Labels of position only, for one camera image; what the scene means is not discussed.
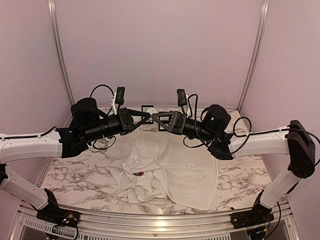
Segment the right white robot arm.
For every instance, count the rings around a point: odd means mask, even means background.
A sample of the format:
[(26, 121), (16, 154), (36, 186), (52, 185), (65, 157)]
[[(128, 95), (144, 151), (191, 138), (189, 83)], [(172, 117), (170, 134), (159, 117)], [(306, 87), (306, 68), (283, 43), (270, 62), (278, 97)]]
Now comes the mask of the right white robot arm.
[(298, 120), (285, 127), (240, 135), (226, 133), (231, 116), (222, 106), (213, 104), (204, 112), (200, 121), (179, 111), (154, 113), (151, 117), (169, 133), (200, 140), (218, 160), (255, 155), (283, 155), (290, 159), (288, 166), (259, 194), (253, 209), (248, 212), (247, 219), (252, 224), (260, 223), (267, 216), (267, 210), (315, 172), (314, 136)]

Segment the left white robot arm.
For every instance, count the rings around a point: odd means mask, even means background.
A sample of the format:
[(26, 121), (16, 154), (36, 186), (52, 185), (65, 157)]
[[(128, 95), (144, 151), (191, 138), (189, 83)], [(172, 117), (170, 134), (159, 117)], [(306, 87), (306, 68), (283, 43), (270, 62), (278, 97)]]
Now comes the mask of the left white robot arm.
[(112, 115), (100, 110), (92, 97), (79, 100), (71, 108), (69, 127), (53, 127), (44, 133), (0, 136), (0, 188), (29, 203), (53, 223), (63, 219), (54, 194), (37, 187), (14, 172), (8, 164), (38, 158), (73, 158), (88, 150), (93, 142), (128, 135), (145, 123), (147, 112), (119, 108)]

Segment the white button shirt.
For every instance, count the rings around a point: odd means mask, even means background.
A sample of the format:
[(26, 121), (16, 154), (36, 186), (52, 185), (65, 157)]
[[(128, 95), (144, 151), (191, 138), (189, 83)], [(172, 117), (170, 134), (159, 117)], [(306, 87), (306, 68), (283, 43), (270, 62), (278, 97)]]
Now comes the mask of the white button shirt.
[[(167, 132), (138, 131), (118, 139), (106, 156), (117, 186), (130, 204), (167, 200), (207, 211), (217, 190), (218, 163), (205, 147), (188, 148)], [(144, 172), (142, 176), (134, 173)]]

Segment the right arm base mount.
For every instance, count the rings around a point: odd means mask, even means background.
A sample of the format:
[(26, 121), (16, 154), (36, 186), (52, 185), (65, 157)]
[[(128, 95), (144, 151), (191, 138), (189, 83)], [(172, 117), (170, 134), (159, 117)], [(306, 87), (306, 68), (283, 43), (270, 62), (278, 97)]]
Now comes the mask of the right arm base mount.
[(230, 215), (231, 224), (234, 229), (265, 224), (275, 219), (272, 208), (266, 208), (261, 205), (261, 196), (263, 192), (264, 190), (258, 194), (251, 210), (235, 212)]

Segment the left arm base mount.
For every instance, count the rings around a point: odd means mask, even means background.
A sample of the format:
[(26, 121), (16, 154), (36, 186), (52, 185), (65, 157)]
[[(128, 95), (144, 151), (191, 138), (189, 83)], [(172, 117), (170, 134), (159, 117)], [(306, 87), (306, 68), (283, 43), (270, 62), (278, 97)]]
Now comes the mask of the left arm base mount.
[(78, 211), (60, 208), (53, 192), (46, 188), (44, 191), (48, 198), (47, 205), (42, 209), (36, 210), (36, 218), (58, 226), (76, 228), (78, 226), (80, 213)]

